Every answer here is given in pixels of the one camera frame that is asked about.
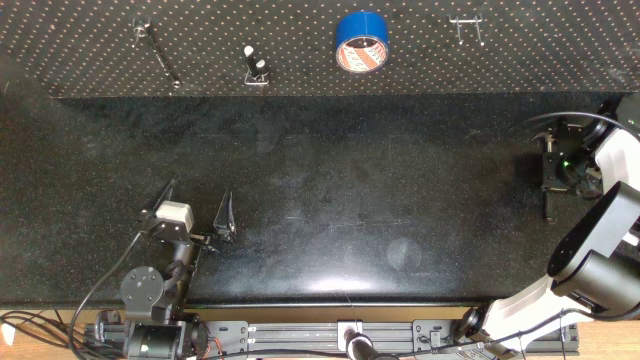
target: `pegboard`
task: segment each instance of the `pegboard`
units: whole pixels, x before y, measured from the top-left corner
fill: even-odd
[[[0,4],[2,47],[54,97],[357,95],[640,88],[636,1],[15,0]],[[369,74],[335,60],[335,29],[382,15],[390,58]],[[462,26],[448,16],[482,16]],[[132,23],[151,19],[184,86],[173,91]],[[242,49],[271,82],[244,84]]]

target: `wooden surface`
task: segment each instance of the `wooden surface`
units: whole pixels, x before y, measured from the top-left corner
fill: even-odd
[[[583,360],[640,359],[640,321],[620,323],[585,323],[578,325],[580,335],[580,357]],[[70,351],[44,345],[25,335],[17,334],[13,346],[0,340],[0,359],[74,359]],[[533,357],[529,360],[553,360],[562,357]]]

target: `black tabletop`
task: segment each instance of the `black tabletop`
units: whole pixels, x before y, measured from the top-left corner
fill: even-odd
[[[116,261],[170,178],[210,231],[233,190],[239,236],[202,254],[192,306],[475,304],[545,273],[592,206],[541,219],[540,147],[509,125],[594,111],[603,93],[57,101],[0,98],[0,306],[72,307]],[[92,298],[119,305],[144,243]]]

